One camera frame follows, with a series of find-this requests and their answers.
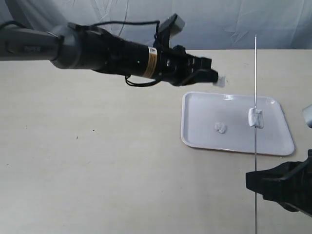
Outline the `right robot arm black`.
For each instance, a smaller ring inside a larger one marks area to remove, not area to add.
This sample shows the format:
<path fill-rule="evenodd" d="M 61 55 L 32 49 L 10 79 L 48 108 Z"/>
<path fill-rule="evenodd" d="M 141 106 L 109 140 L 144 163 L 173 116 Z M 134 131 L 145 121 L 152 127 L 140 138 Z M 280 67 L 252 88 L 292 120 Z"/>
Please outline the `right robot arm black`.
<path fill-rule="evenodd" d="M 245 185 L 266 201 L 289 212 L 312 215 L 312 151 L 305 161 L 287 161 L 274 168 L 248 172 Z"/>

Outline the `left robot arm black grey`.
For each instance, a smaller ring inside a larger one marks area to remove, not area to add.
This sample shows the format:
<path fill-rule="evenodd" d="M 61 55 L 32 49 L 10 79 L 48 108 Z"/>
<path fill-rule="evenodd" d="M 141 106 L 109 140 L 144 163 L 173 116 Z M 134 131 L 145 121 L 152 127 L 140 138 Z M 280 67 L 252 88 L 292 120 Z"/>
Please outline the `left robot arm black grey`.
<path fill-rule="evenodd" d="M 169 47 L 172 35 L 183 29 L 177 19 L 155 20 L 152 46 L 127 41 L 103 29 L 102 23 L 59 25 L 50 32 L 27 28 L 17 21 L 0 26 L 2 61 L 48 60 L 59 69 L 86 69 L 121 75 L 133 87 L 160 82 L 172 86 L 217 83 L 209 58 L 196 57 L 183 46 Z"/>

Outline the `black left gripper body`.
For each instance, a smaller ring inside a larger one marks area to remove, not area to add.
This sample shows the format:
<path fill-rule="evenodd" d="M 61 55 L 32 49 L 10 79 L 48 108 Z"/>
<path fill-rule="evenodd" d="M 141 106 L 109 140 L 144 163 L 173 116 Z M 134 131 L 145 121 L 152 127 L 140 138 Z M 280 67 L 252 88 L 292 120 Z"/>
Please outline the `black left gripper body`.
<path fill-rule="evenodd" d="M 158 71 L 156 81 L 167 82 L 172 86 L 186 86 L 195 84 L 188 70 L 188 59 L 191 57 L 186 53 L 185 47 L 177 45 L 173 48 L 158 47 Z"/>

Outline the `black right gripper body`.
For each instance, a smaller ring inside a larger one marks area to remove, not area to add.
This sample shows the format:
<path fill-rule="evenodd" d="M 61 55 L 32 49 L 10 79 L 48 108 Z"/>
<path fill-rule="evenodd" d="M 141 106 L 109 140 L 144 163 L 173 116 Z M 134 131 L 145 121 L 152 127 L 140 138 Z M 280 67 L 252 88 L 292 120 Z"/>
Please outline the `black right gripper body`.
<path fill-rule="evenodd" d="M 289 203 L 280 205 L 289 212 L 312 213 L 312 162 L 293 162 L 291 170 L 283 177 L 290 184 Z"/>

